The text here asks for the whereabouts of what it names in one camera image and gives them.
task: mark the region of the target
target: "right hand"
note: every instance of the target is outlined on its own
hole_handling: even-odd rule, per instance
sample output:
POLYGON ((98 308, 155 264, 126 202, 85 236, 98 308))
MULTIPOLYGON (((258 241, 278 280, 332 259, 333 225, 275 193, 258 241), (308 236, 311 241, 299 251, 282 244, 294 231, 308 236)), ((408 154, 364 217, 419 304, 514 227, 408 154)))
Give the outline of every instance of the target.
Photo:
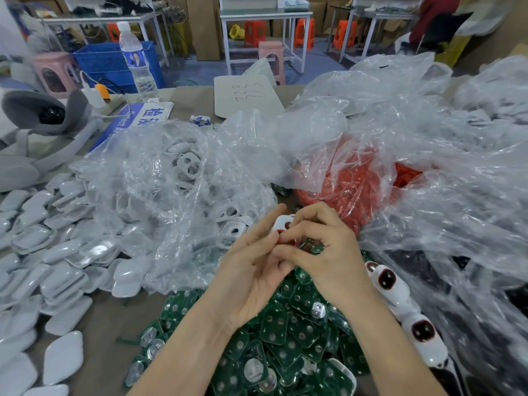
POLYGON ((304 269, 317 290, 333 306, 345 310, 351 301, 368 297, 374 290, 361 256, 356 236, 333 208, 324 202, 300 209, 280 242, 311 238, 324 245, 319 255, 286 244, 274 247, 271 255, 304 269))

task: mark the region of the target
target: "pink plastic stool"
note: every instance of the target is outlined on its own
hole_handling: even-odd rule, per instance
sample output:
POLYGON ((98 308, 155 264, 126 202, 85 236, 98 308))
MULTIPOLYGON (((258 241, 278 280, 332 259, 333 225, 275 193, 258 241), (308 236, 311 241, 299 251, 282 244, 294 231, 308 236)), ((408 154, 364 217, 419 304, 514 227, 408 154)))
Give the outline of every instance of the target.
POLYGON ((271 70, 273 71, 275 82, 281 86, 286 84, 286 74, 284 73, 284 49, 280 40, 271 40, 259 43, 259 58, 267 58, 275 55, 275 63, 271 70))
POLYGON ((76 73, 76 61, 69 53, 38 54, 31 58, 36 74, 46 91, 57 99, 66 99, 70 92, 81 87, 76 73))

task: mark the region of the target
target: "left hand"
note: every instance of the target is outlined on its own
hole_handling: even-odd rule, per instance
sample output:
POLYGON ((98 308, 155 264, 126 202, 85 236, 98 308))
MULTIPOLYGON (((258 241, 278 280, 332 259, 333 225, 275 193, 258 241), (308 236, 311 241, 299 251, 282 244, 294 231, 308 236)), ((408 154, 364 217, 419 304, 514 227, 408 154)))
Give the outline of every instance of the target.
POLYGON ((277 257, 270 256, 279 241, 279 233, 271 228, 285 212, 286 206, 280 204, 234 242, 202 297, 232 332, 264 308, 294 269, 292 263, 279 263, 277 257))

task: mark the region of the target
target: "person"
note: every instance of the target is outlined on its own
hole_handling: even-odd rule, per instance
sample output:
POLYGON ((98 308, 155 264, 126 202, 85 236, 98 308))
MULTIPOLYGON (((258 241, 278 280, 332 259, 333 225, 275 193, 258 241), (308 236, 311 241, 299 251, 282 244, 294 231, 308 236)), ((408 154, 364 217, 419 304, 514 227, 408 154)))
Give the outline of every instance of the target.
POLYGON ((129 396, 203 395, 234 331, 261 311, 296 266, 345 314, 381 396, 446 396, 374 289, 355 235, 335 210, 322 202, 305 207, 279 235, 271 228, 285 211, 277 206, 231 246, 208 290, 129 396), (312 255, 286 244, 303 238, 320 240, 324 251, 312 255))
POLYGON ((394 42, 395 53, 399 53, 402 43, 409 43, 415 50, 420 44, 432 19, 439 13, 455 13, 459 4, 460 0, 423 0, 419 9, 420 18, 412 31, 401 36, 394 42))

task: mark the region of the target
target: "white table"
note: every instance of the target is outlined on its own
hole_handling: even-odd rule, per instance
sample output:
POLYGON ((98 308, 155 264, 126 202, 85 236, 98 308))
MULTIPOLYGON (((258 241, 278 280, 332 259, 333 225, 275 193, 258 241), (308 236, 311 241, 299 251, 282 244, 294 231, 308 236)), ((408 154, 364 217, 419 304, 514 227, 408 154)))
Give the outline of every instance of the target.
MULTIPOLYGON (((165 44, 163 43, 162 33, 160 31, 160 26, 158 25, 158 20, 156 18, 157 15, 162 16, 163 19, 163 25, 165 26, 165 34, 167 35, 168 44, 170 46, 170 52, 174 55, 174 51, 172 49, 172 42, 171 37, 169 35, 169 30, 167 27, 167 21, 165 19, 165 14, 159 10, 159 11, 152 11, 147 13, 138 14, 136 16, 111 16, 111 17, 80 17, 75 15, 65 15, 62 17, 57 18, 42 18, 41 21, 43 24, 46 24, 48 26, 53 25, 60 25, 60 24, 79 24, 79 25, 87 25, 87 24, 108 24, 108 23, 116 23, 122 20, 125 20, 130 23, 137 23, 139 24, 139 27, 141 28, 141 33, 143 34, 143 39, 147 42, 149 40, 149 36, 147 34, 147 30, 145 28, 145 22, 152 19, 154 21, 154 25, 156 27, 156 35, 157 35, 157 41, 158 45, 162 49, 163 58, 160 60, 160 66, 163 66, 163 64, 168 66, 168 57, 167 57, 167 50, 165 49, 165 44)), ((107 33, 108 38, 108 32, 106 29, 106 25, 102 25, 103 29, 107 33)))
MULTIPOLYGON (((335 15, 337 14, 337 8, 334 8, 334 19, 335 22, 335 15)), ((399 19, 399 20, 407 20, 407 21, 413 21, 417 19, 417 16, 413 13, 408 12, 392 12, 392 11, 365 11, 362 8, 352 8, 350 10, 350 16, 348 17, 348 24, 346 26, 346 32, 345 32, 345 39, 348 39, 348 36, 350 35, 350 28, 352 27, 352 21, 354 20, 354 16, 360 17, 360 18, 370 18, 372 19, 372 22, 370 24, 370 29, 368 31, 368 35, 366 37, 365 46, 363 47, 363 54, 361 57, 353 57, 351 55, 348 55, 347 52, 347 41, 345 40, 343 42, 343 47, 341 48, 341 52, 339 54, 339 62, 343 62, 343 59, 346 58, 354 63, 358 63, 362 59, 366 57, 367 52, 369 51, 370 42, 372 40, 372 35, 374 34, 374 28, 376 27, 376 22, 378 20, 384 20, 384 19, 399 19)))
POLYGON ((242 64, 247 62, 255 62, 257 59, 231 59, 229 53, 233 52, 254 52, 258 48, 232 48, 229 49, 229 34, 228 21, 233 20, 259 20, 259 19, 282 19, 284 21, 282 26, 282 44, 284 45, 285 61, 300 61, 300 73, 304 73, 304 65, 306 62, 306 50, 308 46, 308 33, 310 31, 310 19, 312 18, 311 11, 303 12, 286 12, 283 9, 277 8, 263 8, 263 9, 232 9, 220 10, 220 19, 222 21, 222 32, 224 37, 224 52, 225 62, 228 66, 228 75, 231 75, 231 64, 242 64), (295 37, 295 19, 306 19, 306 27, 304 31, 304 46, 302 47, 302 58, 294 53, 294 37, 295 37), (286 21, 289 19, 290 30, 290 44, 286 44, 286 21))

